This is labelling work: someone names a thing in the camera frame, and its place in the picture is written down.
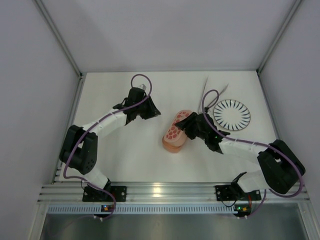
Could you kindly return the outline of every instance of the orange polka dot object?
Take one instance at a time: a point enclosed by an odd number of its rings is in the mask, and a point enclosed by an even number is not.
[[[188,139],[185,132],[177,128],[175,124],[186,119],[191,113],[192,111],[190,110],[179,111],[175,115],[169,129],[164,134],[162,138],[162,145],[170,153],[178,153]]]

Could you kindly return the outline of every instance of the metal vent strip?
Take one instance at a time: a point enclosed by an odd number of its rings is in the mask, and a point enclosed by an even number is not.
[[[102,204],[51,204],[48,214],[108,214]],[[117,204],[114,214],[234,214],[223,204]]]

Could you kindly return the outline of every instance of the black and white plate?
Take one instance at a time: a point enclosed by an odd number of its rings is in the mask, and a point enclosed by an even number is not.
[[[215,105],[213,116],[216,122],[231,131],[245,129],[251,120],[248,108],[237,100],[222,100]]]

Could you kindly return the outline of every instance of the white wall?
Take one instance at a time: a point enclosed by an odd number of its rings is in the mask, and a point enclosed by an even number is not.
[[[84,72],[255,70],[294,0],[43,0]]]
[[[77,77],[31,0],[0,1],[0,239],[23,240],[51,179]]]
[[[306,0],[262,73],[280,134],[306,168],[320,219],[320,1]]]

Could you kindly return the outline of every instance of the gray floor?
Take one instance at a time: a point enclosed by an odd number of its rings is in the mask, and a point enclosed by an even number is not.
[[[265,204],[248,220],[232,215],[115,215],[105,222],[79,215],[47,216],[41,240],[304,240],[298,207]],[[56,237],[51,234],[60,232]]]

